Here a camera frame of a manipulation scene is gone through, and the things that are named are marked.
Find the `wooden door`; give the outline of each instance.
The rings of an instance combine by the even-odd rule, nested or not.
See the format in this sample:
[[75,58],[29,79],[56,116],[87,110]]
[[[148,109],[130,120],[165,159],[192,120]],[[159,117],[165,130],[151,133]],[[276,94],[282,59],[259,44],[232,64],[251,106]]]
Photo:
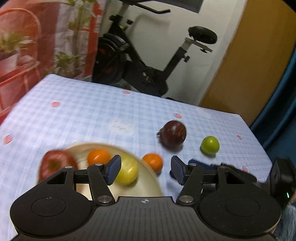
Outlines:
[[295,40],[296,13],[283,0],[248,0],[200,106],[239,114],[250,125],[277,86]]

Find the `lime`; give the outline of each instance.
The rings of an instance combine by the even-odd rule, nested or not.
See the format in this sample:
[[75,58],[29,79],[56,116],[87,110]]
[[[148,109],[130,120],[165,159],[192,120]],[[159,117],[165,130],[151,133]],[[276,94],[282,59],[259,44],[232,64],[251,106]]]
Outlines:
[[216,137],[208,136],[202,140],[200,150],[209,156],[215,155],[220,149],[219,142]]
[[121,185],[132,183],[138,176],[138,162],[132,156],[121,156],[121,169],[115,181]]

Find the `black stationary bike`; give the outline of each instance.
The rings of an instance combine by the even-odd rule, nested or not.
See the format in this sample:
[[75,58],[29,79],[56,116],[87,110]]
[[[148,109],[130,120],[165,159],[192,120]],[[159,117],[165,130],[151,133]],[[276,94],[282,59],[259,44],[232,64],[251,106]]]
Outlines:
[[189,60],[190,57],[185,54],[191,44],[199,46],[204,53],[207,51],[212,52],[211,49],[199,42],[205,44],[216,43],[216,33],[204,27],[194,26],[188,29],[189,36],[193,39],[185,38],[183,45],[178,48],[163,71],[146,66],[125,33],[128,25],[131,25],[133,21],[127,20],[126,23],[122,23],[123,15],[130,5],[143,8],[155,14],[169,13],[170,10],[156,11],[139,4],[139,2],[150,0],[120,1],[123,4],[119,13],[109,18],[113,23],[108,33],[99,38],[92,82],[110,85],[124,79],[139,92],[162,96],[168,91],[166,80],[174,68],[181,59],[184,59],[185,62]]

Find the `blue plaid tablecloth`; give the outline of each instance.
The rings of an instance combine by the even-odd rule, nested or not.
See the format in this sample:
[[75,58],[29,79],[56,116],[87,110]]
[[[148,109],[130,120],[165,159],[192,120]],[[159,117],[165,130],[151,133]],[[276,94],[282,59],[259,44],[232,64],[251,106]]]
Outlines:
[[[247,169],[265,181],[271,161],[239,115],[209,110],[120,88],[48,75],[14,107],[0,126],[0,240],[16,234],[9,217],[15,199],[36,184],[45,152],[79,142],[119,146],[139,158],[158,153],[164,159],[159,176],[164,195],[176,199],[181,190],[169,176],[170,159],[156,133],[169,120],[187,129],[185,162],[221,162]],[[200,144],[213,135],[220,142],[215,158],[204,156]]]

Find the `bike seat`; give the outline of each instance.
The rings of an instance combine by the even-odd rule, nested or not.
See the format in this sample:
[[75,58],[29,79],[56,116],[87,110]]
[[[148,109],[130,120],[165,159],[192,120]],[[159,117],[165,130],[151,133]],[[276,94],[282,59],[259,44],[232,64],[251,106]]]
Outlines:
[[188,29],[190,37],[193,37],[194,40],[205,43],[205,44],[214,44],[217,42],[217,34],[212,30],[209,30],[204,27],[194,26]]

